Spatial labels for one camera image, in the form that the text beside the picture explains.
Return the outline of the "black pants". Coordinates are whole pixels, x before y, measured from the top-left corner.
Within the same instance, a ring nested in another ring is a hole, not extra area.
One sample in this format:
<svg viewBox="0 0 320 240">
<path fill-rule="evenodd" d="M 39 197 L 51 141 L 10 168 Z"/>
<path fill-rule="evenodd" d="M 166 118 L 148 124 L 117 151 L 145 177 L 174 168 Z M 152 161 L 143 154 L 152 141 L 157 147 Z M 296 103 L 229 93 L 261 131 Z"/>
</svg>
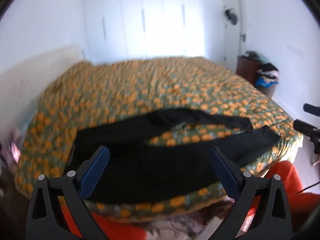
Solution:
<svg viewBox="0 0 320 240">
<path fill-rule="evenodd" d="M 223 125 L 239 134 L 176 146 L 152 146 L 148 140 L 179 124 Z M 108 125 L 79 130 L 66 171 L 76 170 L 100 146 L 110 160 L 89 200 L 104 204 L 161 202 L 189 194 L 217 182 L 209 153 L 218 147 L 225 156 L 244 167 L 280 141 L 268 126 L 254 129 L 248 118 L 210 115 L 206 112 L 161 109 Z"/>
</svg>

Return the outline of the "orange floral green bedspread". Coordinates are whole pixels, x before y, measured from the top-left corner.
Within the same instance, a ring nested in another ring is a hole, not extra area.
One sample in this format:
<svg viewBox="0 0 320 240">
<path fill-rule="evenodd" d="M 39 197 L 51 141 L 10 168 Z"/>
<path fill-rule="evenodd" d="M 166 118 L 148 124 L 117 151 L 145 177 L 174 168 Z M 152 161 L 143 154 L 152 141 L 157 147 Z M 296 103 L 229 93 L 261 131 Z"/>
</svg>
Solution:
<svg viewBox="0 0 320 240">
<path fill-rule="evenodd" d="M 76 132 L 163 108 L 248 117 L 269 126 L 280 141 L 247 165 L 263 176 L 275 163 L 294 161 L 303 136 L 292 118 L 231 70 L 202 57 L 163 57 L 94 66 L 71 66 L 42 91 L 25 133 L 15 186 L 30 198 L 37 176 L 60 176 Z"/>
</svg>

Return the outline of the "brown laundry basket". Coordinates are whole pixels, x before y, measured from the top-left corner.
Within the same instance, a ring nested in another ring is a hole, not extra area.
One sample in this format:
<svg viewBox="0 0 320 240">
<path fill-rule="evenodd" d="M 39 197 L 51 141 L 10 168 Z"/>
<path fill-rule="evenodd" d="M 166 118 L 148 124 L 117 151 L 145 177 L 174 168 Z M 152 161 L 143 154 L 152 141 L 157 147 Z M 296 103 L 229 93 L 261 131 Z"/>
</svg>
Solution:
<svg viewBox="0 0 320 240">
<path fill-rule="evenodd" d="M 259 90 L 261 93 L 263 93 L 267 98 L 271 99 L 274 95 L 274 92 L 276 90 L 277 84 L 271 84 L 267 87 L 265 86 L 259 86 L 257 87 L 257 90 Z"/>
</svg>

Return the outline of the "red fuzzy coat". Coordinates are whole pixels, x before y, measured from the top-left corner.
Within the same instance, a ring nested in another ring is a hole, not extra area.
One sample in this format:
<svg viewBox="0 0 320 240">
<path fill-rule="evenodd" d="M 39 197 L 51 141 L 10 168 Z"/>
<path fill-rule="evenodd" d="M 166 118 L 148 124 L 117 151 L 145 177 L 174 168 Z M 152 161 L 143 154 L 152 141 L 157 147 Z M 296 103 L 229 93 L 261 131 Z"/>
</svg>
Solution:
<svg viewBox="0 0 320 240">
<path fill-rule="evenodd" d="M 282 178 L 287 193 L 292 230 L 297 231 L 319 204 L 319 194 L 303 189 L 296 167 L 288 160 L 274 164 L 265 177 L 271 178 L 276 174 Z M 177 216 L 186 215 L 182 208 L 184 200 L 184 197 L 177 197 L 170 201 Z M 201 204 L 198 210 L 204 207 L 208 206 Z M 108 219 L 99 213 L 93 213 L 92 216 L 109 239 L 147 239 L 146 231 L 137 224 L 117 223 L 114 219 Z"/>
</svg>

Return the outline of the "white wardrobe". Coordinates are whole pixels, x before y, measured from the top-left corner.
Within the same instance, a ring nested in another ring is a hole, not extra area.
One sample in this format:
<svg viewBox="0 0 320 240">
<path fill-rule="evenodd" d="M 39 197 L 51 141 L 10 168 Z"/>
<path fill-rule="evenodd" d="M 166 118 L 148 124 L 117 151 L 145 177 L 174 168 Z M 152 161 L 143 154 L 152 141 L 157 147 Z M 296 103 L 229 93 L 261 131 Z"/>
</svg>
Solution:
<svg viewBox="0 0 320 240">
<path fill-rule="evenodd" d="M 222 0 L 83 0 L 94 63 L 224 57 Z"/>
</svg>

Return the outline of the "brown wooden nightstand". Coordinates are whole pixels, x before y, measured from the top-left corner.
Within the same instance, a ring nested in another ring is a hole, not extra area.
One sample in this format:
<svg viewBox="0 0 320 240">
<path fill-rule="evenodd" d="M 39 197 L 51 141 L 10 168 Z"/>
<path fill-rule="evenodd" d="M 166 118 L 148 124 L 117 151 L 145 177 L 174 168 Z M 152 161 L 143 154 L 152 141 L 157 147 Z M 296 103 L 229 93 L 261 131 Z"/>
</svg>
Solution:
<svg viewBox="0 0 320 240">
<path fill-rule="evenodd" d="M 257 71 L 260 69 L 261 63 L 244 56 L 238 57 L 236 74 L 247 80 L 251 85 L 255 86 L 257 80 Z"/>
</svg>

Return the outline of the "white headboard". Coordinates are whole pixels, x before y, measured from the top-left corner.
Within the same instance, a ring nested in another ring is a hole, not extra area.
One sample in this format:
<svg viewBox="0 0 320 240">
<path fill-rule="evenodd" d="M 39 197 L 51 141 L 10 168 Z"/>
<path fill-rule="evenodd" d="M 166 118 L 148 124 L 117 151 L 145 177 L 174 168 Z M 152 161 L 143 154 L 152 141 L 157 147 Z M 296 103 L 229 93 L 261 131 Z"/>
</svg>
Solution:
<svg viewBox="0 0 320 240">
<path fill-rule="evenodd" d="M 41 93 L 82 59 L 82 49 L 71 45 L 37 55 L 1 74 L 1 141 L 13 129 L 24 129 L 36 113 Z"/>
</svg>

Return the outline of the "black hat on door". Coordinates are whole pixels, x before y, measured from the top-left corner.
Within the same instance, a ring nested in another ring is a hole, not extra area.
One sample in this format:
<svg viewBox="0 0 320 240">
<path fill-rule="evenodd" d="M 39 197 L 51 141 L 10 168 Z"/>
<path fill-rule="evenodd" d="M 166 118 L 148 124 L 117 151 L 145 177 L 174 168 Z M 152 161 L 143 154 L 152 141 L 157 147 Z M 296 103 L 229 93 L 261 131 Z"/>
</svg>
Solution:
<svg viewBox="0 0 320 240">
<path fill-rule="evenodd" d="M 226 9 L 224 11 L 224 16 L 230 22 L 231 25 L 237 25 L 238 16 L 236 15 L 235 10 L 233 8 Z"/>
</svg>

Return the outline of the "pile of clothes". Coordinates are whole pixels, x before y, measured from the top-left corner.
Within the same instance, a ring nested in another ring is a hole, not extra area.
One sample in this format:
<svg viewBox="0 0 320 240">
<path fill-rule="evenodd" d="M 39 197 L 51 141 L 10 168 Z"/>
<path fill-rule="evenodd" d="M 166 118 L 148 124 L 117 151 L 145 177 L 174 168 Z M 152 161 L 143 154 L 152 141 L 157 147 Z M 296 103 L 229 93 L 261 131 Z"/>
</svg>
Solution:
<svg viewBox="0 0 320 240">
<path fill-rule="evenodd" d="M 279 70 L 271 63 L 262 64 L 257 70 L 255 87 L 270 87 L 279 83 Z"/>
</svg>

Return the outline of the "white door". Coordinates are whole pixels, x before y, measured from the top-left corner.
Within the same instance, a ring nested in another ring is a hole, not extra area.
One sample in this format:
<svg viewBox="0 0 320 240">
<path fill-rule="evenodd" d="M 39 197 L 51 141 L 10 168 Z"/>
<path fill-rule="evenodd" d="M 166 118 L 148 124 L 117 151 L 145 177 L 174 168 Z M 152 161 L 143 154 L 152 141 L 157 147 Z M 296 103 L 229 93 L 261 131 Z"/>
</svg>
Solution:
<svg viewBox="0 0 320 240">
<path fill-rule="evenodd" d="M 238 16 L 237 25 L 231 25 L 224 16 L 226 9 L 233 8 Z M 238 57 L 242 55 L 246 40 L 244 0 L 224 0 L 223 16 L 225 19 L 225 66 L 235 72 Z"/>
</svg>

